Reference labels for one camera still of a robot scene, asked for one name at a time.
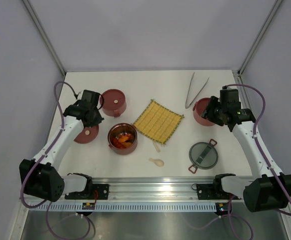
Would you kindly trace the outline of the metal tongs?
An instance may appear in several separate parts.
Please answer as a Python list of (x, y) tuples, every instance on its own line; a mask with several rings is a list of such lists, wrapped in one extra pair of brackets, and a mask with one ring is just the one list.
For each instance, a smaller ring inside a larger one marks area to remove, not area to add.
[(208, 84), (209, 80), (210, 77), (207, 75), (201, 73), (196, 74), (195, 72), (192, 73), (185, 98), (185, 109), (189, 109), (190, 106), (195, 103), (196, 99)]

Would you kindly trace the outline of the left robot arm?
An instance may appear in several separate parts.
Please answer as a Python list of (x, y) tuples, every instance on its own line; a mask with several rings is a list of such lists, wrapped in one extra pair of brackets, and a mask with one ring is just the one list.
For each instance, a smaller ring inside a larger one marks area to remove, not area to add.
[(92, 178), (82, 173), (61, 176), (58, 169), (75, 138), (85, 128), (92, 128), (103, 121), (98, 106), (102, 96), (84, 90), (80, 99), (61, 113), (61, 126), (43, 149), (31, 160), (19, 165), (21, 178), (20, 197), (34, 196), (44, 201), (56, 202), (62, 195), (77, 193), (82, 199), (93, 195)]

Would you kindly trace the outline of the red steel bowl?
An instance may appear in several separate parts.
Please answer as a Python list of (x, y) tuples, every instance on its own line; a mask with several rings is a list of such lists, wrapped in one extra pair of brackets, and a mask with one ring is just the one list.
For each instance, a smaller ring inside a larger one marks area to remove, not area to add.
[(127, 103), (124, 99), (106, 99), (102, 111), (110, 117), (120, 117), (126, 110)]
[(119, 155), (128, 155), (138, 146), (138, 134), (134, 125), (118, 123), (110, 128), (107, 135), (108, 146)]
[(212, 127), (215, 125), (213, 122), (201, 117), (201, 115), (198, 115), (195, 111), (193, 111), (193, 117), (202, 126)]

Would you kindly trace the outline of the aluminium rail frame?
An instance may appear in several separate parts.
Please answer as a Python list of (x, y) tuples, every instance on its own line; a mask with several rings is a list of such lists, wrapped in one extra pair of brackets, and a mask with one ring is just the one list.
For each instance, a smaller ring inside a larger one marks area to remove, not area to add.
[[(199, 200), (191, 185), (205, 177), (98, 178), (109, 184), (109, 203), (214, 203)], [(276, 211), (249, 212), (233, 202), (232, 217), (215, 212), (95, 212), (38, 211), (20, 206), (11, 240), (291, 240), (291, 217)]]

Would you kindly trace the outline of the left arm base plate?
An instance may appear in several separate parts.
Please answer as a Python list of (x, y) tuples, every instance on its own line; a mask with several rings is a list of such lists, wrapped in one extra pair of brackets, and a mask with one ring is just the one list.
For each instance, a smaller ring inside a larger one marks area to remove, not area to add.
[(109, 188), (109, 184), (93, 183), (89, 189), (85, 189), (81, 192), (71, 192), (66, 194), (64, 198), (66, 200), (107, 200), (109, 196)]

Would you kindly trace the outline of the beige spoon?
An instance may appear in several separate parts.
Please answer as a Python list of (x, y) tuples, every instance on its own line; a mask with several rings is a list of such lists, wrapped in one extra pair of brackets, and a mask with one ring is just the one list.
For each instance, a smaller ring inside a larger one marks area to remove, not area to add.
[(149, 158), (149, 161), (154, 163), (157, 167), (163, 167), (165, 165), (164, 161), (161, 159)]

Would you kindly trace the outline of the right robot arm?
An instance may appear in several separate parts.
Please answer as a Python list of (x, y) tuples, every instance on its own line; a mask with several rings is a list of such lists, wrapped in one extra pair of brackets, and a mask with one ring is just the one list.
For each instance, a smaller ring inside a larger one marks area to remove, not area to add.
[(284, 214), (291, 205), (291, 174), (284, 174), (267, 150), (258, 130), (259, 117), (242, 108), (236, 84), (222, 87), (212, 96), (201, 117), (227, 126), (239, 142), (253, 176), (249, 182), (232, 174), (216, 175), (212, 192), (217, 198), (231, 194), (244, 201), (250, 212), (276, 210)]

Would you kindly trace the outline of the bamboo woven tray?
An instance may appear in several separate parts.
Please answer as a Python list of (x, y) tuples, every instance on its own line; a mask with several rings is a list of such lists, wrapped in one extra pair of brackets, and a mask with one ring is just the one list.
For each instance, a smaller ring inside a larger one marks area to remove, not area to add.
[(184, 115), (173, 112), (151, 99), (133, 126), (150, 140), (165, 145), (183, 119)]

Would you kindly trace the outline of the red sausage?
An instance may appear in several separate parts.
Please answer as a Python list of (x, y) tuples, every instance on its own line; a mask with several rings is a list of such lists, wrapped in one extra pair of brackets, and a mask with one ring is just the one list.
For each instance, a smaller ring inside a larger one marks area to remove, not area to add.
[(124, 149), (125, 147), (119, 142), (117, 138), (112, 139), (112, 145), (117, 149)]

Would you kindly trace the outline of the fried chicken piece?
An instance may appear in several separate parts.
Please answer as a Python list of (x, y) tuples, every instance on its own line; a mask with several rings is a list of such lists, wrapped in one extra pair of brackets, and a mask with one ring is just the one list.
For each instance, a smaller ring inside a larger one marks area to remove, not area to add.
[(121, 143), (125, 148), (129, 148), (133, 143), (132, 142), (122, 142)]

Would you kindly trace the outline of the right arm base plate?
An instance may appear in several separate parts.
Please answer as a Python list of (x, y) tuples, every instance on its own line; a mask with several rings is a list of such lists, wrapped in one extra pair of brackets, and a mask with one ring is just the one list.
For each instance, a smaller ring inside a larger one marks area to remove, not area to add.
[(196, 192), (199, 200), (226, 200), (232, 196), (231, 193), (217, 189), (212, 183), (193, 183), (191, 189)]

